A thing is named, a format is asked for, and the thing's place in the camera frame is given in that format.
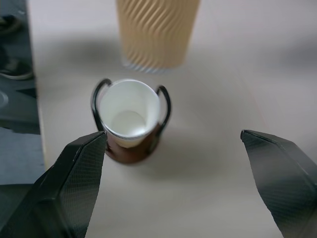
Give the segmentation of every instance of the white table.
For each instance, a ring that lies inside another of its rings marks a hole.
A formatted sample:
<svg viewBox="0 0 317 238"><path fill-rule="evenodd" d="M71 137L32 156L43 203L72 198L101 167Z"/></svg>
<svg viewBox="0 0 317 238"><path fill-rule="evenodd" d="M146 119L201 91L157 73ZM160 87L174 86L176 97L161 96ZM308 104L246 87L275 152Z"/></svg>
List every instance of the white table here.
<svg viewBox="0 0 317 238"><path fill-rule="evenodd" d="M186 63L151 75L121 66L113 0L30 1L47 167L67 143L96 131L90 96L102 78L162 84L172 99L171 121L148 160L124 166L105 157L86 237L282 237L239 135L274 133L316 152L315 71L274 71L274 59L285 40L305 33L300 26L316 31L317 7L302 3L306 17L289 26L298 8L285 2L202 1Z"/></svg>

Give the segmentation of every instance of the shoe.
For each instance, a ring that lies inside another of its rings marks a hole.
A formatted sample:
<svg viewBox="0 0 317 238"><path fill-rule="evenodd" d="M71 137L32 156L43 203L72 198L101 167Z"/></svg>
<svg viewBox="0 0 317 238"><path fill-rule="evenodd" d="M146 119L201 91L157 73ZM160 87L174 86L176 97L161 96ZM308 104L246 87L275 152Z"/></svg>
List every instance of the shoe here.
<svg viewBox="0 0 317 238"><path fill-rule="evenodd" d="M31 78L33 72L29 65L17 59L10 59L9 63L0 69L0 75L8 79L25 80Z"/></svg>
<svg viewBox="0 0 317 238"><path fill-rule="evenodd" d="M12 15L0 17L0 36L17 31L22 26L21 21Z"/></svg>

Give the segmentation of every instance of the floor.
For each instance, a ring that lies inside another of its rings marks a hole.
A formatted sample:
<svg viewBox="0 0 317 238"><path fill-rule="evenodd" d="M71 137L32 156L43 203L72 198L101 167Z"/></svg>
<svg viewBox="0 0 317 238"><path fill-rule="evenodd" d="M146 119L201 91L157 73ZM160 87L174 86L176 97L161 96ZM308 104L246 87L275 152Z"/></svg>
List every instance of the floor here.
<svg viewBox="0 0 317 238"><path fill-rule="evenodd" d="M0 44L4 45L9 56L32 64L25 2L1 0L0 14L13 14L24 23L21 31L12 36L2 37ZM0 88L22 92L25 97L32 99L36 97L34 85L34 79L14 81L0 76ZM33 183L44 170L40 135L15 133L0 127L0 184Z"/></svg>

